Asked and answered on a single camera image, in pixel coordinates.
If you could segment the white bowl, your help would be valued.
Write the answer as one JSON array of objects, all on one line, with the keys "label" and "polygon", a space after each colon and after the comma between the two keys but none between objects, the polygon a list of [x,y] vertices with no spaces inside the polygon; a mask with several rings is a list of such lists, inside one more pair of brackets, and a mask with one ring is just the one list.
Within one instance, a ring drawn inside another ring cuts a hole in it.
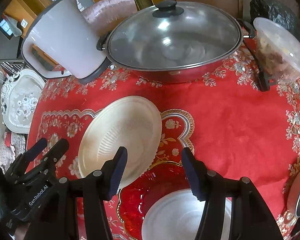
[{"label": "white bowl", "polygon": [[143,240],[194,240],[204,211],[190,189],[172,192],[147,211],[141,227]]}]

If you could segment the red gold-rimmed glass plate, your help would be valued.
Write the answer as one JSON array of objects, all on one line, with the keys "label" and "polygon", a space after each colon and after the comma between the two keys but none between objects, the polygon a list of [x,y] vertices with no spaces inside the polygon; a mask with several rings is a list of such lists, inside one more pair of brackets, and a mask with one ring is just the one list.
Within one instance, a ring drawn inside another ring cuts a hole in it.
[{"label": "red gold-rimmed glass plate", "polygon": [[141,227],[152,205],[178,190],[189,189],[180,163],[164,161],[153,164],[143,175],[119,192],[117,215],[130,239],[142,239]]}]

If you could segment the cream plastic bowl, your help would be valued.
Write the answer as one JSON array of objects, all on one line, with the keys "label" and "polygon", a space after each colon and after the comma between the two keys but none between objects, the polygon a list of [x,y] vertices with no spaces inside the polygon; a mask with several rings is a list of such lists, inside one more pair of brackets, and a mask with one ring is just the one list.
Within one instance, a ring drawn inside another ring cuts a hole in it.
[{"label": "cream plastic bowl", "polygon": [[82,177],[114,158],[119,147],[128,160],[119,187],[134,182],[153,163],[161,140],[161,115],[156,105],[141,96],[127,96],[105,107],[90,123],[78,150]]}]

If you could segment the red floral tablecloth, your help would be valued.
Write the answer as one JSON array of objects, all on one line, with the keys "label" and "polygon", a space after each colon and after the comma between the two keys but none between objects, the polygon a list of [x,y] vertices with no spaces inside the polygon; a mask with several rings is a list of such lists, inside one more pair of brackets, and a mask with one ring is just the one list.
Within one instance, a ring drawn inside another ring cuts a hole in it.
[{"label": "red floral tablecloth", "polygon": [[269,206],[284,239],[296,224],[286,208],[288,190],[300,172],[300,79],[257,90],[256,63],[247,42],[214,71],[196,81],[163,84],[111,66],[87,85],[74,77],[46,82],[34,113],[27,146],[65,138],[70,148],[57,176],[77,179],[78,149],[91,121],[113,101],[137,95],[161,113],[155,163],[180,161],[191,148],[197,159],[226,178],[249,177]]}]

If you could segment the white electric kettle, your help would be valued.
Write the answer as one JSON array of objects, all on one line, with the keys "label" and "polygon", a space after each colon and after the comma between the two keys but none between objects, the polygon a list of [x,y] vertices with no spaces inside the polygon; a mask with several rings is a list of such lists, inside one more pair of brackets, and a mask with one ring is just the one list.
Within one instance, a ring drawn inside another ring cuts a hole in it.
[{"label": "white electric kettle", "polygon": [[[25,62],[45,79],[74,76],[82,84],[99,77],[111,64],[97,49],[99,37],[77,6],[77,0],[56,0],[33,21],[21,45]],[[33,55],[37,46],[64,69],[47,70]]]}]

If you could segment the pink fabric roll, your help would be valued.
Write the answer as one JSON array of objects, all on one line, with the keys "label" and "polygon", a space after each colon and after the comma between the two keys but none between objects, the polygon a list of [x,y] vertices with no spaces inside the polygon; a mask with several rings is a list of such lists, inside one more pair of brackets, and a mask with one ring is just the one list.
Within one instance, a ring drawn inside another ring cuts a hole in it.
[{"label": "pink fabric roll", "polygon": [[102,36],[137,11],[135,0],[101,0],[81,14],[93,32]]}]

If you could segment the clear plastic food container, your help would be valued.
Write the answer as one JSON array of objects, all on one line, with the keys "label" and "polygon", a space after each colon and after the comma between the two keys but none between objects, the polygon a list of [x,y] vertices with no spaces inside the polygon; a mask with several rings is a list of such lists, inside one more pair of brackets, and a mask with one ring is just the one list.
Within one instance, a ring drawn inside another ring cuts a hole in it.
[{"label": "clear plastic food container", "polygon": [[256,29],[256,58],[262,69],[280,83],[300,78],[300,42],[284,27],[262,17],[253,21]]}]

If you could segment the steel wok with glass lid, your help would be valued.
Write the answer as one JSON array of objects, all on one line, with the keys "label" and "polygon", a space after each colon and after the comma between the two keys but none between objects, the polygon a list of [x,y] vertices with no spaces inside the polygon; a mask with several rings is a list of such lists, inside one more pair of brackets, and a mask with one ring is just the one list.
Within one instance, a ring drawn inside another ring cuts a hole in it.
[{"label": "steel wok with glass lid", "polygon": [[214,72],[245,38],[255,36],[250,23],[222,9],[165,0],[122,21],[96,48],[144,79],[182,83]]}]

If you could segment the black plastic bag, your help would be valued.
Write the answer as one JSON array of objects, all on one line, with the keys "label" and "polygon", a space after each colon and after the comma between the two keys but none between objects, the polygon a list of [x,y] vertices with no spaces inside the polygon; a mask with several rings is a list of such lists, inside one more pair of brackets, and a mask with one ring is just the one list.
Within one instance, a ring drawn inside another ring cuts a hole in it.
[{"label": "black plastic bag", "polygon": [[300,42],[300,18],[278,0],[251,0],[251,23],[257,17],[267,18],[287,29]]}]

